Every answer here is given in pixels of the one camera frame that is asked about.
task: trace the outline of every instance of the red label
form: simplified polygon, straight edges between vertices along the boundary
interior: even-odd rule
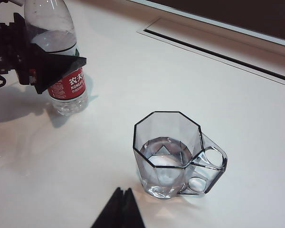
[[[49,95],[55,99],[69,100],[80,96],[86,89],[82,68],[62,78],[47,89]]]

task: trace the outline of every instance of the octagonal glass cup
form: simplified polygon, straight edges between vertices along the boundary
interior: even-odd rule
[[[208,193],[227,156],[181,112],[156,111],[134,126],[133,150],[144,190],[160,199]]]

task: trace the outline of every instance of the white table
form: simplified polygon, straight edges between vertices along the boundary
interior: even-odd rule
[[[125,0],[66,3],[90,103],[58,116],[47,93],[7,76],[0,228],[88,228],[118,186],[133,189],[147,228],[285,228],[285,85],[136,32],[179,16]],[[182,111],[226,151],[227,171],[205,197],[144,193],[133,127],[155,110]]]

